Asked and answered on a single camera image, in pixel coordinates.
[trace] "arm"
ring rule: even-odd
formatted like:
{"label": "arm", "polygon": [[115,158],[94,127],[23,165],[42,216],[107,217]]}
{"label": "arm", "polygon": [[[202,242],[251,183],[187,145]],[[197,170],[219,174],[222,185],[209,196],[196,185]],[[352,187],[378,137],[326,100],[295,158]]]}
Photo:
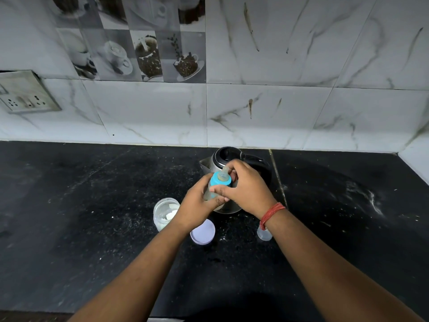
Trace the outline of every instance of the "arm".
{"label": "arm", "polygon": [[137,258],[84,305],[70,322],[146,321],[173,264],[180,244],[218,206],[222,196],[203,200],[212,174],[203,176],[186,194],[176,216]]}
{"label": "arm", "polygon": [[[261,219],[277,201],[253,168],[241,161],[232,161],[228,166],[239,178],[237,187],[216,185],[210,191],[234,200]],[[289,211],[278,211],[265,225],[327,321],[423,321],[322,242]]]}

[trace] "kettle handle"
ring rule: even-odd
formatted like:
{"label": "kettle handle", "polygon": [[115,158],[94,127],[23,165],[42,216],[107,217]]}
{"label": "kettle handle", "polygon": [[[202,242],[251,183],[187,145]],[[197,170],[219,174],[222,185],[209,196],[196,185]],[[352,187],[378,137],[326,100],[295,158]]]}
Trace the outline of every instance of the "kettle handle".
{"label": "kettle handle", "polygon": [[249,164],[251,168],[256,169],[260,174],[262,179],[264,180],[267,186],[271,183],[271,168],[269,163],[267,163],[264,159],[250,159],[244,157],[242,159],[245,163]]}

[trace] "stainless steel kettle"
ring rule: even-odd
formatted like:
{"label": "stainless steel kettle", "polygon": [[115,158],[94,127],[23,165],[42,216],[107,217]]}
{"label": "stainless steel kettle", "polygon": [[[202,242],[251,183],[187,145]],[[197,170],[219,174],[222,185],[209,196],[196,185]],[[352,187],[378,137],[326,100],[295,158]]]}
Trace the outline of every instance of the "stainless steel kettle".
{"label": "stainless steel kettle", "polygon": [[[248,163],[252,168],[255,168],[260,173],[265,183],[269,186],[269,184],[271,183],[271,167],[269,163],[257,156],[245,154],[238,148],[219,148],[214,152],[212,156],[200,160],[200,166],[204,174],[214,173],[217,171],[221,171],[222,167],[224,167],[226,163],[233,159],[240,159]],[[234,188],[236,186],[237,181],[234,182],[231,187]],[[239,205],[231,200],[227,202],[222,208],[215,211],[223,214],[232,214],[240,210],[241,208],[239,207]]]}

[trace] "baby bottle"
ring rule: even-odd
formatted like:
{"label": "baby bottle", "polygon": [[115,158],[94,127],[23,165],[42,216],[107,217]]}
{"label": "baby bottle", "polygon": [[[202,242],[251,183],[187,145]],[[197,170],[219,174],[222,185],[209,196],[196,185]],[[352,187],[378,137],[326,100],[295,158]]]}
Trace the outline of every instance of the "baby bottle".
{"label": "baby bottle", "polygon": [[[228,166],[225,165],[222,168],[222,171],[216,172],[213,174],[212,178],[210,179],[210,182],[208,183],[207,191],[204,194],[204,200],[210,200],[217,196],[216,193],[209,191],[211,186],[218,185],[218,184],[222,184],[226,186],[231,185],[232,179],[231,179],[231,176],[229,176],[228,174],[228,170],[229,170]],[[223,205],[220,205],[215,210],[219,210],[222,207]]]}

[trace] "bottle nipple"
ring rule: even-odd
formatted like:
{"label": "bottle nipple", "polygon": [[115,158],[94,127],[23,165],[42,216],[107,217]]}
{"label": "bottle nipple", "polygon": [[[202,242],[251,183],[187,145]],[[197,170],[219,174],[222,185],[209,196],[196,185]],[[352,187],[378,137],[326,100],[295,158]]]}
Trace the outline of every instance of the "bottle nipple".
{"label": "bottle nipple", "polygon": [[219,181],[226,182],[230,177],[228,175],[229,168],[228,166],[224,166],[222,171],[217,174],[217,178]]}

